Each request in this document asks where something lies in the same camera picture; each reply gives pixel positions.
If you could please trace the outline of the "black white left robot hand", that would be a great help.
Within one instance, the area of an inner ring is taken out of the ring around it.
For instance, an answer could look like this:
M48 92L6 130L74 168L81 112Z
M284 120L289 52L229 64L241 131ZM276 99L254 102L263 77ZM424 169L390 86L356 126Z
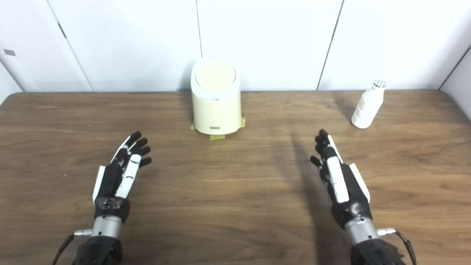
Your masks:
M135 131L119 146L106 166L100 166L93 189L92 200L95 205L94 218L116 216L124 223L130 212L131 192L138 171L151 164L152 158L146 157L151 151L148 139L141 131Z

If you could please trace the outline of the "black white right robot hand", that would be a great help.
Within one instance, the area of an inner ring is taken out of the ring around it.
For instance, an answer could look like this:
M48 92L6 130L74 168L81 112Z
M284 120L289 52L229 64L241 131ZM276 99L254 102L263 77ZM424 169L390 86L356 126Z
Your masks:
M324 129L319 130L315 141L320 157L311 156L310 160L327 188L335 222L344 229L355 218L372 220L370 193L357 165L343 162L333 138Z

